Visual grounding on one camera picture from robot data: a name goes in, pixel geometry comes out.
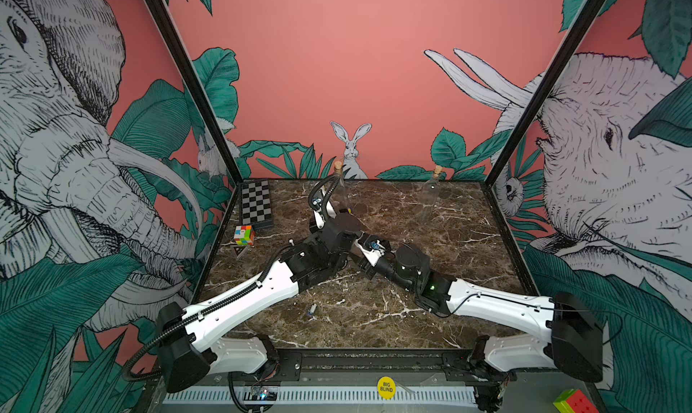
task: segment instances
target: elephant ear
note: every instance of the elephant ear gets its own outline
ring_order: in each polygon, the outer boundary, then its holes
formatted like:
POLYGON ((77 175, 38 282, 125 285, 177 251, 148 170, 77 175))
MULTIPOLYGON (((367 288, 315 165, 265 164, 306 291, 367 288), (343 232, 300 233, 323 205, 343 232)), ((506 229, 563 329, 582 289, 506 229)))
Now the elephant ear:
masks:
POLYGON ((123 35, 105 0, 15 0, 38 27, 82 106, 105 124, 125 63, 123 35))

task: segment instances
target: rubik's cube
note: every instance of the rubik's cube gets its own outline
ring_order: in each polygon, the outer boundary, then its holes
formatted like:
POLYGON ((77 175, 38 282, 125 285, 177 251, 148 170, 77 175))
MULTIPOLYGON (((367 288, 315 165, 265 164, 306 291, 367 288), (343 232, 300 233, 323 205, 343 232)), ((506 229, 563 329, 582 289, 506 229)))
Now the rubik's cube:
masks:
POLYGON ((579 389, 566 390, 553 403, 560 413, 599 413, 579 389))
POLYGON ((253 245, 255 243, 255 230, 252 226, 238 226, 235 228, 233 240, 240 246, 253 245))

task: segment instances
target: chessboard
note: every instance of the chessboard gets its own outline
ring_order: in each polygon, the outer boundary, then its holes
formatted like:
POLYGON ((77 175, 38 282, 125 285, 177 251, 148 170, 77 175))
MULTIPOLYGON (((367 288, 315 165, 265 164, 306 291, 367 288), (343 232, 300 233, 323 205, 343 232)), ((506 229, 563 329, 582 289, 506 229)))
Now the chessboard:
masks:
POLYGON ((255 230, 272 227, 269 181, 240 184, 240 208, 241 225, 252 226, 255 230))

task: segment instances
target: black metal frame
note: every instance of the black metal frame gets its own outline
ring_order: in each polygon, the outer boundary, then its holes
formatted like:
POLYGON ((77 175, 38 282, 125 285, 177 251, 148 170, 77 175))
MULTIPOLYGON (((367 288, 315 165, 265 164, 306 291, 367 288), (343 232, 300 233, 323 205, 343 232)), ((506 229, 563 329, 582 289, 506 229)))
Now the black metal frame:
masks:
MULTIPOLYGON (((506 379, 498 372, 489 381, 479 381, 469 369, 461 369, 473 350, 460 348, 277 348, 279 372, 267 383, 299 381, 301 372, 443 372, 447 381, 465 382, 469 386, 493 386, 506 379)), ((544 372, 545 369, 530 369, 544 372)), ((234 381, 254 383, 254 374, 232 373, 234 381)), ((515 380, 514 373, 510 379, 515 380)))
POLYGON ((533 282, 531 272, 524 262, 519 248, 514 242, 514 235, 512 235, 512 231, 507 226, 507 222, 505 222, 505 216, 502 214, 502 210, 500 210, 500 207, 497 205, 497 200, 495 200, 495 194, 493 194, 492 188, 486 183, 481 183, 480 188, 481 191, 483 191, 483 195, 485 196, 488 205, 490 206, 490 212, 493 214, 493 218, 497 223, 497 229, 500 231, 500 237, 502 237, 502 242, 507 248, 509 259, 514 266, 514 270, 519 278, 519 282, 521 283, 524 292, 532 296, 538 296, 538 288, 536 287, 536 283, 533 282))
MULTIPOLYGON (((541 83, 538 85, 534 96, 524 110, 524 113, 517 123, 513 133, 511 134, 508 142, 506 143, 504 149, 502 150, 500 157, 497 159, 495 166, 490 171, 489 175, 486 177, 485 182, 480 182, 481 189, 486 196, 486 199, 491 207, 493 218, 496 219, 497 226, 500 229, 502 239, 507 247, 510 258, 515 266, 515 270, 520 279, 520 282, 524 290, 528 294, 538 294, 535 284, 531 278, 530 272, 524 263, 521 254, 514 243, 513 236, 511 235, 511 230, 506 225, 505 218, 497 205, 495 196, 492 193, 492 186, 497 181, 497 177, 502 171, 502 167, 509 161, 512 154, 514 153, 516 147, 518 146, 521 138, 524 136, 528 130, 531 123, 534 121, 540 107, 543 102, 549 96, 553 86, 558 82, 561 73, 567 66, 569 59, 575 53, 576 48, 581 42, 582 38, 588 31, 593 20, 595 20, 598 11, 600 11, 603 3, 606 0, 586 0, 584 6, 579 12, 575 19, 575 23, 572 28, 567 33, 564 42, 560 46, 555 58, 550 63, 548 70, 545 73, 541 83)), ((229 174, 231 180, 235 183, 234 193, 232 195, 229 207, 226 209, 226 213, 223 216, 221 225, 219 227, 219 234, 214 240, 212 250, 210 253, 210 258, 208 259, 203 273, 200 277, 200 282, 195 289, 194 300, 198 298, 201 287, 205 279, 208 276, 208 272, 213 264, 214 256, 219 249, 221 240, 223 239, 223 231, 225 230, 233 211, 235 209, 236 202, 238 200, 238 189, 239 184, 242 183, 243 178, 240 174, 238 166, 235 164, 233 157, 226 145, 226 139, 221 133, 215 114, 212 107, 209 104, 208 98, 204 92, 203 87, 196 75, 195 68, 192 61, 186 53, 185 46, 183 45, 175 26, 168 14, 166 4, 163 0, 145 0, 148 8, 150 9, 151 16, 156 22, 157 27, 163 37, 169 51, 173 57, 173 60, 178 66, 183 81, 185 82, 190 95, 199 112, 202 119, 209 129, 212 139, 216 143, 217 148, 221 152, 221 157, 223 158, 226 166, 229 168, 229 174)), ((454 361, 455 358, 467 357, 471 351, 470 350, 459 350, 455 348, 451 349, 427 349, 427 348, 402 348, 402 349, 357 349, 359 354, 365 354, 366 356, 361 356, 355 358, 352 356, 354 351, 343 348, 327 348, 327 349, 313 349, 313 348, 279 348, 278 349, 282 360, 286 363, 282 369, 290 370, 291 366, 295 370, 295 375, 288 376, 285 375, 284 380, 289 380, 300 375, 300 370, 305 372, 333 372, 333 371, 373 371, 381 372, 383 370, 388 370, 389 372, 430 372, 439 371, 449 374, 449 369, 445 368, 445 363, 450 363, 454 361), (373 356, 367 356, 369 352, 372 352, 373 356)), ((466 381, 464 376, 454 376, 447 375, 450 381, 466 381)), ((242 377, 238 375, 239 381, 242 381, 242 377)), ((153 385, 148 385, 149 391, 153 390, 153 385)), ((595 391, 595 387, 590 385, 590 392, 592 395, 598 394, 595 391)), ((144 405, 148 404, 151 398, 143 396, 136 408, 142 408, 144 405)))
POLYGON ((230 154, 229 146, 226 145, 226 137, 221 133, 219 124, 216 121, 216 115, 209 104, 207 94, 195 72, 195 66, 192 64, 192 60, 187 56, 185 45, 183 45, 183 42, 178 36, 178 31, 168 14, 166 3, 163 0, 144 1, 147 3, 151 17, 156 22, 156 27, 159 28, 161 37, 163 37, 163 41, 168 46, 168 50, 178 66, 178 71, 183 77, 183 82, 187 89, 190 91, 192 100, 195 101, 195 105, 199 109, 199 114, 202 116, 204 125, 209 129, 209 133, 211 133, 217 149, 221 152, 221 158, 223 158, 226 167, 229 169, 229 175, 233 185, 237 187, 238 184, 243 181, 243 176, 240 174, 240 170, 235 164, 233 156, 230 154))
POLYGON ((502 168, 509 162, 509 158, 511 158, 519 142, 524 137, 524 134, 529 130, 529 126, 531 126, 531 123, 536 119, 543 102, 548 98, 555 83, 560 79, 569 60, 572 58, 572 55, 575 54, 581 40, 586 35, 589 27, 591 27, 591 23, 594 22, 605 2, 606 0, 586 0, 584 3, 584 6, 575 18, 575 22, 572 24, 569 32, 567 32, 562 45, 560 45, 558 52, 555 54, 555 58, 553 58, 548 70, 545 72, 545 76, 533 93, 533 97, 529 101, 529 104, 524 109, 524 114, 522 114, 514 131, 509 136, 509 140, 500 153, 500 157, 486 177, 486 184, 490 186, 495 185, 502 168))
POLYGON ((204 283, 206 282, 207 277, 209 276, 209 271, 212 269, 212 266, 214 264, 214 258, 216 257, 216 254, 219 251, 219 247, 221 246, 221 242, 223 241, 223 236, 226 231, 226 228, 229 226, 229 221, 233 216, 233 211, 235 210, 239 193, 240 184, 237 184, 236 187, 233 189, 233 195, 230 197, 229 206, 226 208, 226 212, 223 214, 223 218, 221 218, 221 223, 219 225, 219 229, 217 230, 217 236, 214 239, 214 244, 212 245, 211 252, 209 252, 209 258, 207 258, 207 262, 204 263, 204 268, 202 269, 202 273, 199 276, 199 282, 197 283, 197 287, 195 288, 195 291, 192 294, 191 303, 193 304, 199 301, 199 295, 202 293, 202 288, 204 287, 204 283))

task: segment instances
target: glass bottle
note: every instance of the glass bottle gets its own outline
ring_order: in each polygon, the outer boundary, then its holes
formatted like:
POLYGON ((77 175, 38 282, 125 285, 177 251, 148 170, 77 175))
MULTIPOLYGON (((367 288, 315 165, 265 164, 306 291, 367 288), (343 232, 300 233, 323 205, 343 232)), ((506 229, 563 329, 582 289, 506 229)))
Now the glass bottle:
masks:
POLYGON ((430 215, 435 209, 435 201, 439 195, 439 174, 442 172, 442 167, 435 166, 430 180, 425 182, 418 193, 418 204, 416 204, 415 218, 418 223, 425 223, 430 220, 430 215))
POLYGON ((340 160, 334 161, 334 175, 339 177, 339 184, 336 185, 329 202, 334 210, 339 212, 351 213, 351 203, 348 199, 348 189, 344 183, 343 164, 340 160))

